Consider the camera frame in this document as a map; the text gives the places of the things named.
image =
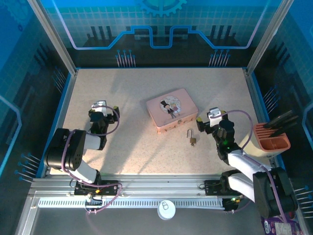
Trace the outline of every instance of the gray floor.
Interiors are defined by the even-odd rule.
[[[106,209],[87,215],[84,209],[39,209],[33,235],[264,235],[254,206],[236,214],[177,209],[164,221],[156,209]]]

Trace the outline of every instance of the purple package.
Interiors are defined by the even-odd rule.
[[[261,218],[261,221],[267,235],[303,235],[300,225],[295,220],[287,218],[287,224],[277,217]]]

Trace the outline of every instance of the box lid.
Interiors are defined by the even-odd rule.
[[[179,89],[151,99],[147,101],[147,108],[157,127],[198,112],[186,89]]]

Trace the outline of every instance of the orange pen holder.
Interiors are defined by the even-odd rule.
[[[288,149],[290,142],[285,133],[277,137],[269,137],[276,129],[265,129],[265,123],[259,123],[253,126],[251,140],[244,148],[244,151],[252,157],[272,158]],[[247,141],[249,134],[239,144],[242,147]]]

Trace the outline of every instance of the gear logo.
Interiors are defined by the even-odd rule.
[[[153,16],[160,17],[170,16],[170,13],[175,14],[184,3],[187,3],[186,0],[137,0],[137,2],[147,14],[152,13]]]
[[[21,24],[28,16],[28,2],[27,0],[0,0],[0,8],[7,7],[14,20]]]

